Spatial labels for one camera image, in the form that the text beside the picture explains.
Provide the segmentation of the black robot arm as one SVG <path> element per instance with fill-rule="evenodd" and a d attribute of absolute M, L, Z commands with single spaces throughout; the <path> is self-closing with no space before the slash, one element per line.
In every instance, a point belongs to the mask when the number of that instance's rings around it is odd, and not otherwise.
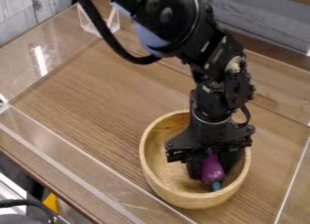
<path fill-rule="evenodd" d="M 240 151 L 252 145 L 248 122 L 234 122 L 254 96 L 243 46 L 214 20 L 207 0 L 111 0 L 132 18 L 136 35 L 148 55 L 131 55 L 119 43 L 91 0 L 76 0 L 113 52 L 128 62 L 151 64 L 164 57 L 190 66 L 195 89 L 190 92 L 188 125 L 164 144 L 167 161 L 187 165 L 188 177 L 199 180 L 214 166 L 215 156 L 228 170 Z"/>

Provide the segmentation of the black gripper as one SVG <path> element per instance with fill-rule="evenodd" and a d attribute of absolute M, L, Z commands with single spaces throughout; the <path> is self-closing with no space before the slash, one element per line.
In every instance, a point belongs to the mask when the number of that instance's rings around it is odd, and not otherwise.
<path fill-rule="evenodd" d="M 199 180 L 204 159 L 191 157 L 218 153 L 224 173 L 228 173 L 239 161 L 239 149 L 252 145 L 254 132 L 255 127 L 247 122 L 235 123 L 231 115 L 212 122 L 191 111 L 186 129 L 164 143 L 167 161 L 187 161 L 188 177 Z"/>

